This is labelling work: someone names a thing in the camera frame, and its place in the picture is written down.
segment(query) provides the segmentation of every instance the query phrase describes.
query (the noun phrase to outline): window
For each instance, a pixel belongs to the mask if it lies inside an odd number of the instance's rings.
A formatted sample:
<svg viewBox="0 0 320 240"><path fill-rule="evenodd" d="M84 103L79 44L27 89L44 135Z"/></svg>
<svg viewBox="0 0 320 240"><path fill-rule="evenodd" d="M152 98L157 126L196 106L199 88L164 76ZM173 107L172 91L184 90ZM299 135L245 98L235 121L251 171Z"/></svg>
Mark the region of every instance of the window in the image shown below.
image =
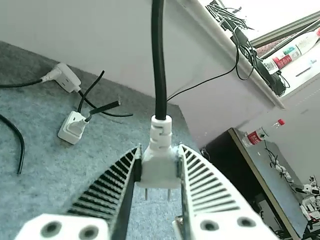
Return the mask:
<svg viewBox="0 0 320 240"><path fill-rule="evenodd" d="M261 47L294 34L320 18L317 0L216 0L225 8L240 9L237 17L246 19L244 30L254 47Z"/></svg>

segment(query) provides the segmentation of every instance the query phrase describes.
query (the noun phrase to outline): black power cord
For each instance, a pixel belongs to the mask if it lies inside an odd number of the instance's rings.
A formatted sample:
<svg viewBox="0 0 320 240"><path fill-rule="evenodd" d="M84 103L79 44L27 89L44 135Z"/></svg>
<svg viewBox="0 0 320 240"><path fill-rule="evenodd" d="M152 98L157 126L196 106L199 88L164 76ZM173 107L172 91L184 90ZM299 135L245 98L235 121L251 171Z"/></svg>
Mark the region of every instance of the black power cord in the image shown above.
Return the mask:
<svg viewBox="0 0 320 240"><path fill-rule="evenodd" d="M231 26L230 26L230 28L231 28L231 32L232 32L233 36L237 39L237 36L236 36L235 31L232 29ZM209 78L208 80L202 81L202 82L200 82L200 83L198 83L198 84L196 84L196 85L194 85L194 86L188 87L188 88L186 88L186 89L184 89L184 90L182 90L182 91L180 91L180 92L177 92L177 93L175 93L174 95L170 96L170 97L167 99L167 101L170 101L170 100L173 99L174 97L176 97L176 96L178 96L178 95L180 95L180 94L183 94L183 93L185 93L185 92L187 92L187 91L189 91L189 90L191 90L191 89L194 89L194 88L196 88L196 87L198 87L198 86L200 86L200 85L202 85L202 84L205 84L205 83L207 83L207 82L209 82L209 81L211 81L211 80L214 80L214 79L223 77L223 76L231 73L234 69L237 68L237 65L238 65L238 62L239 62L239 58L240 58L239 48L237 47L237 44L236 44L235 65L234 65L229 71L227 71L227 72L225 72L225 73L223 73L223 74L220 74L220 75L218 75L218 76Z"/></svg>
<svg viewBox="0 0 320 240"><path fill-rule="evenodd" d="M77 112L81 113L81 109L82 109L82 104L85 101L86 96L88 95L88 93L91 91L91 89L101 80L102 76L105 74L105 71L103 70L100 75L98 76L98 78L91 84L91 86L85 91L85 93L83 94L81 101L79 103Z"/></svg>
<svg viewBox="0 0 320 240"><path fill-rule="evenodd" d="M22 166L24 164L24 157L25 157L25 141L21 134L21 132L18 130L18 128L7 118L5 118L3 115L0 114L0 120L3 121L9 128L11 128L14 133L17 135L20 141L20 160L18 165L17 174L21 174Z"/></svg>
<svg viewBox="0 0 320 240"><path fill-rule="evenodd" d="M120 105L121 105L120 101L114 101L114 102L108 103L108 104L106 104L104 106L95 108L95 109L93 109L93 110L91 110L89 112L89 116L85 119L85 121L89 122L94 114L99 114L99 113L101 113L103 111L119 107Z"/></svg>
<svg viewBox="0 0 320 240"><path fill-rule="evenodd" d="M166 120L167 86L163 51L164 0L153 0L151 7L151 43L155 88L155 118Z"/></svg>
<svg viewBox="0 0 320 240"><path fill-rule="evenodd" d="M82 91L79 91L78 92L80 94L80 96L83 98L84 96L84 93ZM93 109L97 109L98 107L95 106L92 102L90 102L86 97L84 98L84 101L89 105L91 106ZM111 117L117 117L117 118L125 118L125 117L132 117L133 114L132 113L129 113L129 114L113 114L113 113L109 113L109 112L105 112L105 111L102 111L100 112L101 114L104 114L104 115L107 115L107 116L111 116Z"/></svg>
<svg viewBox="0 0 320 240"><path fill-rule="evenodd" d="M41 83L42 80L36 80L36 81L31 81L31 82L26 82L26 83L19 83L19 84L0 84L0 89L11 89L11 88L20 88L20 87L26 87L26 86L31 86L35 84Z"/></svg>
<svg viewBox="0 0 320 240"><path fill-rule="evenodd" d="M78 106L78 109L77 109L77 112L78 113L81 113L81 110L82 110L82 105L84 103L84 101L89 104L92 108L94 109L97 109L97 107L91 103L87 98L86 96L88 95L88 93L92 90L92 88L101 80L102 76L105 74L105 71L102 71L99 75L99 77L91 84L91 86L85 91L85 93L83 93L81 90L78 92L81 96L81 101L79 103L79 106ZM100 111L99 113L102 113L104 115L107 115L107 116L111 116L111 117L118 117L118 118L124 118L124 117L131 117L133 116L132 113L130 114L112 114L112 113L108 113L108 112L104 112L105 110L102 110Z"/></svg>

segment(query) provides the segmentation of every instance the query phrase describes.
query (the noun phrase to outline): white bottle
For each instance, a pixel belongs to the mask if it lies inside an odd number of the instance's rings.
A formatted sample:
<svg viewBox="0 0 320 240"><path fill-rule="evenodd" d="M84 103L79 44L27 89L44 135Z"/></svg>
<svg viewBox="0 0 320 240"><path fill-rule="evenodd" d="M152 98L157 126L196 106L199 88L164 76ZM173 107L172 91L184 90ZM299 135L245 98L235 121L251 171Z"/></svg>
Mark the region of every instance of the white bottle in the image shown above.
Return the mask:
<svg viewBox="0 0 320 240"><path fill-rule="evenodd" d="M250 147L252 145L256 145L261 141L265 140L266 137L269 137L274 130L279 128L280 126L284 125L285 121L279 119L276 123L271 126L262 126L257 130L245 135L242 138L242 142L246 147Z"/></svg>
<svg viewBox="0 0 320 240"><path fill-rule="evenodd" d="M270 75L274 74L279 69L282 69L284 66L312 49L319 38L320 28L315 31L304 33L271 56L267 57L262 61L262 64L268 70Z"/></svg>

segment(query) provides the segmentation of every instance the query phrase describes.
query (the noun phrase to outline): red bottle cap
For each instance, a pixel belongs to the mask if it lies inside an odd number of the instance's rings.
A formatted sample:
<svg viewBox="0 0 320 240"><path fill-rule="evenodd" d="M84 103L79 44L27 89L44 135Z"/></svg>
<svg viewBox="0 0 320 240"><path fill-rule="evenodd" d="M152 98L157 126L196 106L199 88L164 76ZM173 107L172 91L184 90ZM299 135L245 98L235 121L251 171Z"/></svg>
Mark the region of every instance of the red bottle cap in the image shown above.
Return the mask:
<svg viewBox="0 0 320 240"><path fill-rule="evenodd" d="M278 120L278 123L282 126L282 125L285 125L285 121L283 119L279 119Z"/></svg>

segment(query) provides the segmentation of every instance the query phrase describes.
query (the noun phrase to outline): white power plug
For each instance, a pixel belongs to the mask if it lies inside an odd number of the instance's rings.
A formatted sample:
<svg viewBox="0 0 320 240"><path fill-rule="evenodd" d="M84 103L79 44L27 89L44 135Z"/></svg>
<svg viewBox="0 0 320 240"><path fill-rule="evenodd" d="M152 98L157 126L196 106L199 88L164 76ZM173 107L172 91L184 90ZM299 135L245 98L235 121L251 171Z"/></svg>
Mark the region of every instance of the white power plug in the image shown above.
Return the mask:
<svg viewBox="0 0 320 240"><path fill-rule="evenodd" d="M77 111L72 111L64 120L58 137L71 144L76 144L82 137L85 127L88 124L85 117Z"/></svg>
<svg viewBox="0 0 320 240"><path fill-rule="evenodd" d="M80 91L81 81L77 75L65 64L58 63L48 74L41 77L42 82L55 80L68 93Z"/></svg>
<svg viewBox="0 0 320 240"><path fill-rule="evenodd" d="M178 178L178 147L171 146L172 118L151 118L150 142L142 155L141 188L176 189L181 185Z"/></svg>

